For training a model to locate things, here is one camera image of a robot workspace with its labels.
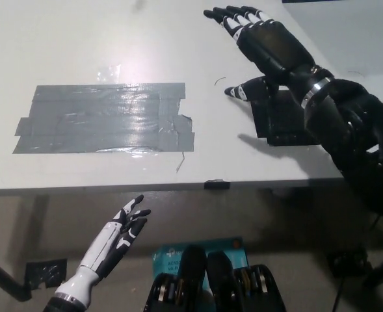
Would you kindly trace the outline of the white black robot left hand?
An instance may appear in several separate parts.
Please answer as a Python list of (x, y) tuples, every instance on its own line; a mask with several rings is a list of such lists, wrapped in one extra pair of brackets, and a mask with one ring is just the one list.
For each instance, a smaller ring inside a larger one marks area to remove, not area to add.
[(104, 225), (81, 260), (79, 266), (91, 270), (99, 281), (106, 278), (122, 260), (148, 221), (149, 209), (134, 210), (143, 199), (141, 194), (122, 207)]

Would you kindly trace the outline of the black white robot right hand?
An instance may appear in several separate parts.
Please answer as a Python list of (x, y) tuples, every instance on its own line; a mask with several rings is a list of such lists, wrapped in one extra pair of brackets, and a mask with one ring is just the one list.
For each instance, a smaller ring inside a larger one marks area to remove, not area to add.
[(229, 5), (205, 10), (204, 16), (226, 30), (267, 82), (287, 87), (301, 105), (306, 105), (318, 91), (335, 81), (334, 75), (318, 66), (281, 22), (262, 10)]

